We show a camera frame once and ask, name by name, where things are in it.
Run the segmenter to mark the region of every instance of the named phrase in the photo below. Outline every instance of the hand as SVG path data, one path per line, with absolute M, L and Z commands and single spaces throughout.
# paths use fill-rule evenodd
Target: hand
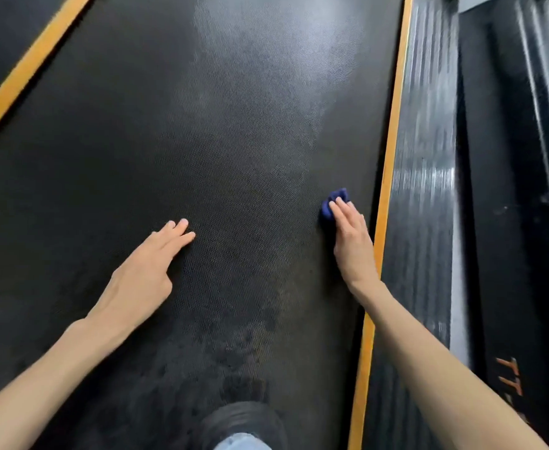
M 182 247 L 195 238 L 185 233 L 187 219 L 169 221 L 153 232 L 112 274 L 87 319 L 109 326 L 124 338 L 149 318 L 172 292 L 166 269 Z
M 364 293 L 379 282 L 364 215 L 353 203 L 345 203 L 340 197 L 329 206 L 337 225 L 334 253 L 341 275 L 354 295 Z

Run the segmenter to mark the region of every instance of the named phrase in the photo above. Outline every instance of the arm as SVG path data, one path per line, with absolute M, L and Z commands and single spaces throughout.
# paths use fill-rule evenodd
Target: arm
M 331 202 L 335 256 L 352 294 L 368 312 L 391 361 L 446 450 L 549 450 L 518 414 L 462 365 L 388 291 L 376 272 L 364 217 Z
M 113 273 L 87 317 L 0 391 L 0 450 L 28 449 L 84 377 L 170 295 L 166 269 L 195 238 L 187 226 L 171 221 L 151 234 Z

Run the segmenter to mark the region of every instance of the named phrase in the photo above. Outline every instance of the forearm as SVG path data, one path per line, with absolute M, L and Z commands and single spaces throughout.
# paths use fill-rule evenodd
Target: forearm
M 354 290 L 401 379 L 445 449 L 535 449 L 546 444 L 378 281 Z
M 83 378 L 125 335 L 89 320 L 71 325 L 0 392 L 0 450 L 28 449 Z

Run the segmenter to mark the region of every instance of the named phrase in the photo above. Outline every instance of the jeans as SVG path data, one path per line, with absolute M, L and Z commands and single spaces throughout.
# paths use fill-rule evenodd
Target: jeans
M 236 432 L 220 442 L 214 450 L 272 450 L 260 439 L 245 432 Z

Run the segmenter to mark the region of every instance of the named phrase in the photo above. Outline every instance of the blue cleaning rag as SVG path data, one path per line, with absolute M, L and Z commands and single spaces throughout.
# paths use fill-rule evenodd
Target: blue cleaning rag
M 328 203 L 331 200 L 335 200 L 337 197 L 341 197 L 344 202 L 349 202 L 349 195 L 347 194 L 347 189 L 341 188 L 337 191 L 333 191 L 328 195 L 328 198 L 322 202 L 321 213 L 322 217 L 327 221 L 334 221 L 335 217 L 332 214 L 331 208 L 328 206 Z

